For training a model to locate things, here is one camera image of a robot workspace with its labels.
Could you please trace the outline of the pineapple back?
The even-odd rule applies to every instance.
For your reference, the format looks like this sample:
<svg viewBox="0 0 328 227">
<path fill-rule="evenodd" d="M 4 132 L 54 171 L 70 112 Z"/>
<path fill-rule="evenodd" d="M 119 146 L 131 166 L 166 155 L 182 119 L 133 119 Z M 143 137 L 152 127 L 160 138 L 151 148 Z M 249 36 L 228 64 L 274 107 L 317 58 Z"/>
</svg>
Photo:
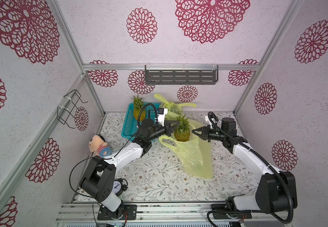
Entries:
<svg viewBox="0 0 328 227">
<path fill-rule="evenodd" d="M 146 112 L 143 111 L 140 114 L 141 109 L 144 106 L 144 102 L 142 101 L 143 98 L 140 98 L 138 95 L 134 96 L 133 98 L 133 115 L 136 120 L 140 120 L 141 122 L 146 118 Z"/>
</svg>

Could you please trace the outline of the pineapple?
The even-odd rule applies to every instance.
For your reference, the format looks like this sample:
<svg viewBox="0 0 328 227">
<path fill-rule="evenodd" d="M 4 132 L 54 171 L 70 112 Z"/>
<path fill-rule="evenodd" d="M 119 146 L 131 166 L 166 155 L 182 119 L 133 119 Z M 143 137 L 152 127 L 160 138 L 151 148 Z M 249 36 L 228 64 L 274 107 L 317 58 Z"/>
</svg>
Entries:
<svg viewBox="0 0 328 227">
<path fill-rule="evenodd" d="M 187 142 L 190 139 L 190 122 L 186 116 L 178 116 L 179 126 L 174 130 L 174 137 L 177 141 Z"/>
<path fill-rule="evenodd" d="M 138 95 L 134 96 L 133 98 L 133 115 L 136 120 L 140 120 L 141 122 L 146 118 L 146 112 L 143 111 L 140 114 L 141 109 L 144 106 L 144 102 L 142 101 L 143 98 L 140 98 Z"/>
</svg>

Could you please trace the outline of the yellow plastic bag top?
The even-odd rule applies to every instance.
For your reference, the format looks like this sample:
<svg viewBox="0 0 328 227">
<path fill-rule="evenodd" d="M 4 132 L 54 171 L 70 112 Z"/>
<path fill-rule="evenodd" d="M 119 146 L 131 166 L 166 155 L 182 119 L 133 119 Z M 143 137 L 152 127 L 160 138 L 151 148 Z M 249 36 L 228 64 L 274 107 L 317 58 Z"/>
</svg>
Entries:
<svg viewBox="0 0 328 227">
<path fill-rule="evenodd" d="M 179 103 L 168 101 L 164 96 L 159 93 L 154 95 L 154 98 L 161 102 L 160 108 L 168 109 L 168 113 L 165 116 L 166 120 L 176 120 L 179 116 L 184 116 L 183 107 L 197 107 L 194 103 Z"/>
</svg>

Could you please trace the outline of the yellow plastic bag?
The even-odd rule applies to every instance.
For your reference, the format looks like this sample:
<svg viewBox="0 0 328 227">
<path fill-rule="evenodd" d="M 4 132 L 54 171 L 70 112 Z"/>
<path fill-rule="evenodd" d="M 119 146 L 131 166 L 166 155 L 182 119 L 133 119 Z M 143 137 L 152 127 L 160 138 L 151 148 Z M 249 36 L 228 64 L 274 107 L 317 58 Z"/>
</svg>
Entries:
<svg viewBox="0 0 328 227">
<path fill-rule="evenodd" d="M 177 141 L 173 134 L 170 137 L 166 135 L 159 137 L 159 142 L 179 157 L 187 174 L 204 179 L 213 177 L 210 142 L 200 139 L 193 133 L 186 142 Z"/>
<path fill-rule="evenodd" d="M 184 116 L 183 107 L 197 107 L 194 103 L 179 103 L 168 101 L 164 96 L 159 93 L 154 95 L 154 98 L 161 102 L 160 108 L 168 109 L 168 113 L 165 116 L 166 120 L 176 120 L 179 116 Z"/>
</svg>

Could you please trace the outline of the yellow plastic bag bottom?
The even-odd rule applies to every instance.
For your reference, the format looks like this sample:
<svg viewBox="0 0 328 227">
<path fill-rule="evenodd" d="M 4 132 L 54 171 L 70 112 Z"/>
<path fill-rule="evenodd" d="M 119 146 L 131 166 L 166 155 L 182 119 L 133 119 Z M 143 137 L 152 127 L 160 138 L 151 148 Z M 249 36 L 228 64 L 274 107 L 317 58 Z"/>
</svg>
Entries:
<svg viewBox="0 0 328 227">
<path fill-rule="evenodd" d="M 166 135 L 159 137 L 159 142 L 179 157 L 187 174 L 204 179 L 213 177 L 210 142 L 200 139 L 193 133 L 186 142 L 177 141 L 173 134 L 170 137 Z"/>
</svg>

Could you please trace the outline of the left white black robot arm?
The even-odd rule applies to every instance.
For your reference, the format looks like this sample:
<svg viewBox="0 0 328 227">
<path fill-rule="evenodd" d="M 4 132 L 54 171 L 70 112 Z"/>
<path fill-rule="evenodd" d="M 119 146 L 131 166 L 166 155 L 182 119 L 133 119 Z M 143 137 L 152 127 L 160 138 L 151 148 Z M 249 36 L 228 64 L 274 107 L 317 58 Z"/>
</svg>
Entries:
<svg viewBox="0 0 328 227">
<path fill-rule="evenodd" d="M 163 124 L 153 123 L 151 119 L 144 120 L 134 139 L 120 152 L 110 158 L 91 158 L 79 187 L 110 212 L 121 215 L 124 202 L 113 192 L 116 172 L 145 155 L 154 139 L 171 136 L 179 124 L 178 120 L 165 120 Z"/>
</svg>

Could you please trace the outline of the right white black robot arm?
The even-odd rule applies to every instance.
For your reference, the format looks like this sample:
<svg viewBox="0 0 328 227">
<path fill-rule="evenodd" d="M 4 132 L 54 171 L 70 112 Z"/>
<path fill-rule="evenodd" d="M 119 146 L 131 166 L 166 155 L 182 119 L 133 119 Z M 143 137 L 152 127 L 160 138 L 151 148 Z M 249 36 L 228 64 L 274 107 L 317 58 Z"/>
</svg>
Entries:
<svg viewBox="0 0 328 227">
<path fill-rule="evenodd" d="M 221 142 L 259 181 L 256 193 L 228 198 L 228 209 L 271 215 L 281 211 L 293 214 L 297 207 L 295 176 L 273 166 L 256 152 L 246 139 L 237 134 L 236 121 L 233 118 L 223 118 L 221 126 L 216 125 L 213 119 L 207 119 L 207 122 L 207 126 L 194 129 L 192 133 L 204 141 Z"/>
</svg>

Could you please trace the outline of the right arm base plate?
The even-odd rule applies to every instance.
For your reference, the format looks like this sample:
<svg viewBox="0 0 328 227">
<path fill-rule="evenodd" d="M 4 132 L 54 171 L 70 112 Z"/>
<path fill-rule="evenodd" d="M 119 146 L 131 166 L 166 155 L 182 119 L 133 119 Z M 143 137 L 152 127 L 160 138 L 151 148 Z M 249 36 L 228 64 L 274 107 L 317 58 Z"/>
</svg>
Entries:
<svg viewBox="0 0 328 227">
<path fill-rule="evenodd" d="M 211 209 L 212 215 L 215 220 L 219 219 L 251 219 L 252 215 L 250 212 L 245 213 L 244 211 L 231 210 L 224 203 L 212 204 Z"/>
</svg>

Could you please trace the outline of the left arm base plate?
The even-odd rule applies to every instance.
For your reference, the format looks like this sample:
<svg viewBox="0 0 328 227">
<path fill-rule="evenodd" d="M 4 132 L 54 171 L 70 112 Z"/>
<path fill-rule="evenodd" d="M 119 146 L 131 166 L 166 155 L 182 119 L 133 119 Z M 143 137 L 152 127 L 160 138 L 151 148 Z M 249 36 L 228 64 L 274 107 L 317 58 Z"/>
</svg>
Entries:
<svg viewBox="0 0 328 227">
<path fill-rule="evenodd" d="M 137 205 L 121 205 L 117 211 L 113 212 L 105 207 L 101 207 L 97 216 L 98 220 L 135 220 L 137 216 Z"/>
</svg>

